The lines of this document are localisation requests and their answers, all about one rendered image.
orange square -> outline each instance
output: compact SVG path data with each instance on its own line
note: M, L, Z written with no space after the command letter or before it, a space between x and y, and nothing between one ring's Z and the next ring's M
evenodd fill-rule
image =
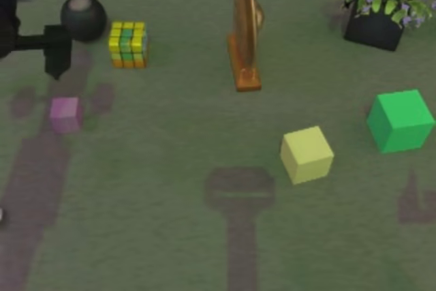
M133 61L124 61L124 68L134 68L135 67L135 63Z
M123 68L123 61L119 59L113 59L112 64L115 68Z
M136 68L144 68L145 62L144 61L135 61L135 67Z

ground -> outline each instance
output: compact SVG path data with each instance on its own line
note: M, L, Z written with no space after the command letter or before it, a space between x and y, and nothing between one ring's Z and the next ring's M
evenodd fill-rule
M21 5L22 32L63 1ZM389 53L342 40L334 0L258 0L263 90L241 94L232 0L100 1L147 21L146 70L112 69L105 40L75 44L59 83L40 52L0 64L0 290L434 290L435 137L382 155L365 117L378 93L415 88L436 112L436 21ZM54 95L82 98L83 132L50 131ZM293 187L279 143L312 125L332 171ZM245 188L265 198L213 197Z

cube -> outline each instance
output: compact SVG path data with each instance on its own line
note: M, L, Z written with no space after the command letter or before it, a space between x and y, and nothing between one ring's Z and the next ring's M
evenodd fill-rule
M50 121L60 134L77 132L82 125L83 111L77 97L54 98L50 107Z
M280 158L293 184L328 175L334 153L319 126L285 134Z
M378 95L367 125L379 151L394 153L421 148L435 119L415 89Z
M114 22L108 42L113 66L122 68L146 67L147 43L145 22Z

dark gray ball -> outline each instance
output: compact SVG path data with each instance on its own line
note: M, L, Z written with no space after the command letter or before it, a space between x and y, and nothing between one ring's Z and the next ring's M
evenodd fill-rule
M106 29L108 16L98 0L67 0L61 9L61 23L73 40L93 42Z

rubik's cube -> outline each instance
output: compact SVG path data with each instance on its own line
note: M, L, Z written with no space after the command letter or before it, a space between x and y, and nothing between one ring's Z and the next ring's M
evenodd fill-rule
M113 22L109 51L114 67L146 67L149 48L147 34L144 22Z

